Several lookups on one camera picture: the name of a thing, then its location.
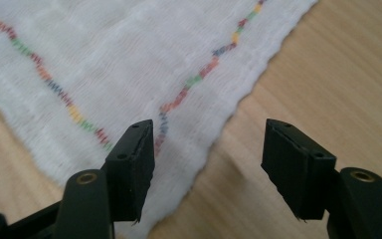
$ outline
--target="wooden table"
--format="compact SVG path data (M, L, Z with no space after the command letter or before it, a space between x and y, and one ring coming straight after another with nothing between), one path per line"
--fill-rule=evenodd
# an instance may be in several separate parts
M303 17L150 238L327 238L326 217L296 220L261 170L267 118L299 127L337 169L382 176L382 1L321 0ZM14 222L61 196L0 115L0 212Z

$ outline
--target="white cloth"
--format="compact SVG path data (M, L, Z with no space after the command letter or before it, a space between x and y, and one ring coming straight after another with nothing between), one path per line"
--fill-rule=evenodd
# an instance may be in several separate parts
M99 168L128 126L153 119L160 151L142 220L117 225L145 238L314 2L270 0L257 13L257 0L0 0L0 111L61 185Z

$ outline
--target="embroidered line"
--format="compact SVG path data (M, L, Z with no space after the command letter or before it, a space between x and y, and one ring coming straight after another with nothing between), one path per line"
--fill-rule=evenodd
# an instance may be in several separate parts
M248 22L250 22L262 10L262 5L264 2L266 2L266 0L259 0L256 6L254 7L253 11L249 15L247 15L246 18L244 18L238 23L237 30L232 34L232 43L213 51L213 56L210 63L203 67L203 69L199 72L197 76L191 77L185 82L184 87L182 88L178 96L175 98L175 100L171 103L166 103L160 107L159 117L161 124L159 127L159 134L157 135L157 138L154 143L154 153L156 156L159 154L163 142L165 141L169 131L169 121L167 115L181 105L181 103L187 97L189 90L194 85L203 81L203 79L219 65L219 58L223 54L237 47L240 41L240 35L243 32L245 25Z
M17 37L14 29L2 21L0 21L0 31L8 35L8 38L10 39L15 49L17 49L22 55L30 58L36 64L36 71L40 78L65 104L73 122L75 122L83 130L92 132L97 137L99 144L101 144L104 149L111 150L113 145L107 138L107 134L105 133L104 128L97 127L92 122L85 119L85 117L80 113L79 108L74 104L73 99L70 97L68 92L66 92L57 82L53 80L52 75L49 74L49 72L43 66L42 58L37 53L30 50L23 42L21 42L21 40Z

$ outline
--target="wooden surface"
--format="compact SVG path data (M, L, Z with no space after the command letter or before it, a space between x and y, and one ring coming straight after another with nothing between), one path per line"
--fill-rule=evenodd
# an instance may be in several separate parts
M303 17L150 238L327 238L326 217L297 221L261 170L266 118L299 127L337 169L382 176L382 1L320 0ZM14 222L61 195L0 116L0 212Z

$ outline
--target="multicolored thread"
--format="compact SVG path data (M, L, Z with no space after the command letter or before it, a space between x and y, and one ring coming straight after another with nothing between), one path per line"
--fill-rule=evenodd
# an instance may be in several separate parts
M36 70L40 78L62 100L68 109L71 119L83 130L92 132L104 149L111 150L113 148L113 144L109 141L104 129L102 127L95 126L93 123L85 119L85 117L80 113L79 108L74 104L73 99L57 82L53 80L52 75L49 74L43 66L43 59L37 53L30 50L23 42L21 42L14 29L2 21L0 21L0 31L8 35L8 38L14 48L16 48L22 55L29 57L36 64Z
M178 96L175 98L175 100L171 103L166 103L162 105L159 109L159 117L160 117L160 127L159 127L159 134L155 140L154 144L154 153L157 156L161 150L161 146L163 145L163 142L165 141L168 130L169 130L169 121L168 121L168 113L175 110L181 103L184 101L184 99L187 97L189 90L196 85L197 83L201 82L213 69L215 69L219 65L219 58L231 51L232 49L236 48L239 40L240 35L244 30L245 25L250 22L261 10L262 5L265 3L266 0L259 0L254 7L253 11L243 20L241 20L238 23L238 29L232 34L232 43L223 46L215 51L213 51L212 60L210 63L208 63L203 69L199 72L199 74L195 77L192 77L188 79L185 82L184 87L182 88L181 92L178 94Z

